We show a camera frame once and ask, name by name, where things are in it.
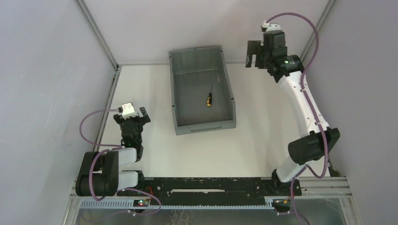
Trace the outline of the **black yellow screwdriver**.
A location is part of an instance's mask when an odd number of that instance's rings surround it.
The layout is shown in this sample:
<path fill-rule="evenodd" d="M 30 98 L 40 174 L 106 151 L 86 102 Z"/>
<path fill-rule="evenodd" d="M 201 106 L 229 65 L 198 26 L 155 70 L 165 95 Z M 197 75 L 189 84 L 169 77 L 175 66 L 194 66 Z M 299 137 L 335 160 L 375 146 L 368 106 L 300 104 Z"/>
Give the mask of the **black yellow screwdriver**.
<path fill-rule="evenodd" d="M 213 95 L 213 84 L 211 84 L 211 88 L 210 88 L 209 94 L 207 96 L 207 106 L 208 107 L 211 107 L 211 105 L 212 105 L 212 101 L 213 101 L 212 95 Z"/>

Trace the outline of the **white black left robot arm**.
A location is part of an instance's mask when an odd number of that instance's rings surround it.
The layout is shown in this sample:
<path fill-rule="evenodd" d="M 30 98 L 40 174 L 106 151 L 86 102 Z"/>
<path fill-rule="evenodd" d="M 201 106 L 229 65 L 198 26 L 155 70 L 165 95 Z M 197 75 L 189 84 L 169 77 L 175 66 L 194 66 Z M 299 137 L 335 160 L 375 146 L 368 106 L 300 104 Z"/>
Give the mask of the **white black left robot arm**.
<path fill-rule="evenodd" d="M 91 196 L 101 201 L 119 190 L 134 188 L 143 183 L 141 171 L 121 171 L 122 165 L 135 163 L 143 156 L 143 126 L 151 121 L 146 109 L 137 112 L 132 103 L 112 110 L 115 122 L 121 129 L 120 144 L 104 144 L 105 150 L 88 151 L 75 184 L 78 196 Z"/>

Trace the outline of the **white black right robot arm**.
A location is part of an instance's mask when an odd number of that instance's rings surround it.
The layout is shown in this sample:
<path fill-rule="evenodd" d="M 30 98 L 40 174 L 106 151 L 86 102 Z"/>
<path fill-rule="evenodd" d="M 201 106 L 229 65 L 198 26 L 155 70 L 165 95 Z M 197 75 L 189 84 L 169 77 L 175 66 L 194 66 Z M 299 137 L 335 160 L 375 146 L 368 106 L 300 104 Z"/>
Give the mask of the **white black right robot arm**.
<path fill-rule="evenodd" d="M 288 144 L 289 156 L 272 172 L 274 190 L 292 188 L 296 178 L 306 169 L 317 178 L 323 178 L 328 168 L 329 152 L 340 137 L 337 128 L 331 128 L 322 118 L 297 55 L 288 55 L 285 33 L 265 31 L 263 40 L 247 42 L 246 63 L 266 69 L 290 98 L 300 138 Z"/>

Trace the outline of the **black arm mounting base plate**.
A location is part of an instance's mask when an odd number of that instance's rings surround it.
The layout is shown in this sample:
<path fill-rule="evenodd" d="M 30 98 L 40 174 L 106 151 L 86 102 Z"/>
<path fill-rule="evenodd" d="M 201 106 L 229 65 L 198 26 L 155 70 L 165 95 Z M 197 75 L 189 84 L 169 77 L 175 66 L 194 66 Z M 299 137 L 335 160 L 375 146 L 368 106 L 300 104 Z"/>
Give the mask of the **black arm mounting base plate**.
<path fill-rule="evenodd" d="M 267 197 L 301 196 L 301 185 L 271 178 L 144 178 L 136 187 L 165 203 L 259 203 Z"/>

